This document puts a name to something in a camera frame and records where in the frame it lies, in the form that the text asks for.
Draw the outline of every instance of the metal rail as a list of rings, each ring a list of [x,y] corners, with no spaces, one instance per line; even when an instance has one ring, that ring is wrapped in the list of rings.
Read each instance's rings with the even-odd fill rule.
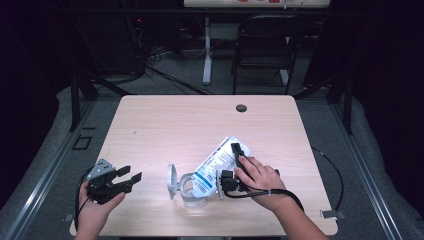
[[[338,127],[343,133],[343,136],[346,142],[349,144],[350,149],[352,150],[354,165],[359,174],[359,177],[364,185],[364,188],[368,194],[368,197],[371,201],[371,204],[374,207],[374,210],[377,214],[378,219],[381,222],[384,232],[387,235],[387,239],[400,240],[403,239],[395,221],[392,218],[390,210],[387,207],[386,201],[383,196],[380,194],[378,187],[374,181],[374,178],[365,162],[364,157],[359,150],[356,140],[353,135],[349,135],[346,129],[344,128],[342,121],[342,113],[338,106],[335,104],[330,105],[331,112],[334,117],[338,120]]]
[[[53,186],[60,169],[62,168],[65,157],[72,148],[73,143],[78,138],[79,132],[82,130],[82,125],[93,110],[95,102],[88,101],[81,111],[81,122],[77,126],[76,131],[69,132],[66,136],[62,146],[59,148],[58,154],[54,161],[47,167],[44,174],[41,176],[37,186],[28,198],[22,211],[16,218],[12,227],[6,235],[5,239],[22,239],[25,236],[32,220],[36,216],[38,209],[43,204],[50,188]]]

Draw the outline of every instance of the wire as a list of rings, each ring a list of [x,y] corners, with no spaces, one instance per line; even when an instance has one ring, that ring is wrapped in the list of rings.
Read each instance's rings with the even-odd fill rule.
[[[197,24],[199,24],[200,30],[202,30],[203,36],[205,35],[205,30],[203,30],[203,25],[200,23],[199,18],[196,18]]]
[[[343,182],[343,178],[342,178],[342,174],[340,173],[340,170],[337,168],[336,164],[329,158],[327,157],[323,152],[321,152],[320,150],[318,150],[315,147],[312,147],[312,150],[314,150],[315,152],[319,153],[321,156],[323,156],[325,159],[327,159],[327,161],[333,166],[333,168],[336,170],[337,175],[339,176],[340,179],[340,185],[341,185],[341,189],[340,189],[340,197],[339,200],[337,201],[336,207],[334,208],[334,210],[338,211],[340,204],[342,203],[342,199],[343,199],[343,195],[344,195],[344,182]]]
[[[110,80],[110,79],[108,79],[108,82],[111,82],[111,83],[113,83],[115,85],[120,85],[120,84],[124,84],[124,83],[133,82],[133,81],[139,79],[142,76],[143,76],[143,73],[137,73],[137,74],[134,74],[134,75],[132,75],[132,76],[130,76],[128,78],[124,78],[124,79],[118,79],[118,80]],[[92,82],[94,84],[100,84],[100,83],[97,83],[95,80],[92,80]]]
[[[198,55],[196,55],[196,56],[192,56],[192,55],[190,55],[190,54],[187,53],[187,52],[194,52],[194,51],[201,51],[201,52]],[[206,48],[198,49],[198,50],[195,50],[195,49],[192,49],[192,50],[183,50],[182,52],[184,53],[184,56],[186,56],[188,58],[191,58],[191,59],[195,59],[195,58],[201,57],[203,55],[203,53],[205,53],[205,51],[206,51]]]
[[[165,47],[156,47],[156,49],[152,49],[152,51],[150,52],[150,56],[163,55],[166,53],[172,53],[172,51],[169,51]]]
[[[84,205],[87,203],[88,200],[91,199],[91,197],[97,192],[97,189],[94,189],[94,191],[87,197],[87,199],[85,199],[85,201],[83,202],[83,204],[81,205],[81,207],[78,210],[78,216],[81,213],[82,207],[84,207]]]
[[[146,69],[149,69],[150,71],[152,71],[152,73],[153,74],[155,74],[155,75],[157,75],[157,76],[160,76],[160,77],[163,77],[163,78],[165,78],[165,79],[167,79],[168,81],[171,81],[171,82],[173,82],[173,83],[178,83],[178,84],[180,84],[180,85],[182,85],[182,86],[184,86],[184,87],[186,87],[186,88],[188,88],[188,89],[190,89],[190,90],[193,90],[193,91],[195,91],[195,92],[197,92],[197,93],[199,93],[199,94],[201,94],[201,95],[209,95],[209,94],[214,94],[213,92],[211,92],[211,91],[209,91],[209,90],[207,90],[207,89],[204,89],[204,88],[200,88],[200,87],[197,87],[197,86],[194,86],[194,85],[191,85],[191,84],[189,84],[189,83],[186,83],[186,82],[183,82],[183,81],[181,81],[181,80],[178,80],[177,78],[175,78],[175,77],[173,77],[173,76],[170,76],[170,75],[168,75],[168,74],[166,74],[166,73],[163,73],[163,72],[161,72],[161,71],[159,71],[159,70],[157,70],[157,69],[154,69],[153,67],[151,67],[151,66],[146,66]]]
[[[184,89],[182,89],[180,86],[178,86],[175,82],[170,81],[172,83],[172,85],[174,85],[176,88],[180,89],[181,92],[183,92],[185,95],[188,95],[188,93],[186,91],[184,91]]]
[[[90,199],[90,196],[89,196],[80,208],[80,206],[79,206],[79,192],[80,192],[81,185],[84,181],[85,176],[87,176],[87,174],[91,171],[91,169],[93,169],[93,167],[88,168],[84,172],[84,174],[81,176],[80,180],[78,181],[78,187],[77,187],[76,194],[75,194],[75,213],[74,213],[74,225],[75,225],[75,230],[77,230],[77,231],[78,231],[78,216],[79,216],[79,213],[81,212],[81,209],[84,206],[84,204],[87,202],[87,200]]]
[[[271,190],[265,190],[265,189],[257,189],[257,188],[253,188],[253,187],[249,187],[250,189],[254,189],[257,190],[258,192],[251,192],[248,194],[244,194],[244,195],[230,195],[228,193],[228,191],[224,191],[225,196],[229,197],[229,198],[248,198],[248,197],[257,197],[257,196],[262,196],[262,195],[271,195],[271,194],[284,194],[287,195],[289,197],[291,197],[297,204],[297,206],[299,206],[300,209],[302,209],[302,211],[304,212],[304,208],[302,203],[300,202],[299,198],[296,196],[296,194],[290,192],[289,190],[285,190],[285,189],[271,189]]]

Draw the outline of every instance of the label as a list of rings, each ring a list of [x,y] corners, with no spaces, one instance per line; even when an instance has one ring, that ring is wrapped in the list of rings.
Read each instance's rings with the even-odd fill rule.
[[[232,143],[239,143],[244,155],[250,155],[250,149],[235,137],[226,137],[224,141],[212,152],[209,157],[196,169],[191,177],[193,183],[193,195],[196,198],[210,196],[216,190],[216,171],[233,171],[236,160]]]

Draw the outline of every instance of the hand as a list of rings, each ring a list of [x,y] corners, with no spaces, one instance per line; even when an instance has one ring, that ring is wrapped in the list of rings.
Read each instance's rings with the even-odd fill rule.
[[[243,164],[243,166],[246,168],[246,171],[249,173],[249,175],[252,178],[247,176],[247,174],[244,173],[243,170],[238,167],[234,171],[237,177],[239,177],[243,183],[245,183],[248,187],[250,187],[252,192],[257,191],[253,188],[264,189],[264,190],[271,190],[271,189],[286,190],[286,186],[284,185],[280,176],[275,172],[275,170],[272,167],[263,166],[262,163],[260,163],[254,157],[246,158],[246,157],[240,156],[239,160],[241,164]],[[276,212],[277,209],[281,206],[282,200],[284,198],[290,199],[290,197],[287,197],[285,195],[276,195],[276,194],[272,194],[271,196],[268,196],[268,195],[257,196],[257,197],[253,197],[252,199],[256,201],[257,203],[259,203],[261,206],[265,207],[266,209],[272,212]]]
[[[87,194],[88,181],[81,185],[79,207],[89,198]],[[97,239],[100,231],[106,224],[109,213],[125,198],[125,193],[120,193],[109,202],[100,205],[89,199],[78,216],[78,232],[75,239]]]

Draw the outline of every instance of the person's left hand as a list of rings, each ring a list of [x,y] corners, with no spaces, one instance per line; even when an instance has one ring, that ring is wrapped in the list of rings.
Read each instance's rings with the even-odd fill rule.
[[[88,181],[81,185],[79,207],[89,198],[87,194]],[[120,193],[107,203],[100,205],[89,199],[78,215],[78,232],[75,239],[96,239],[106,224],[109,213],[125,198]]]

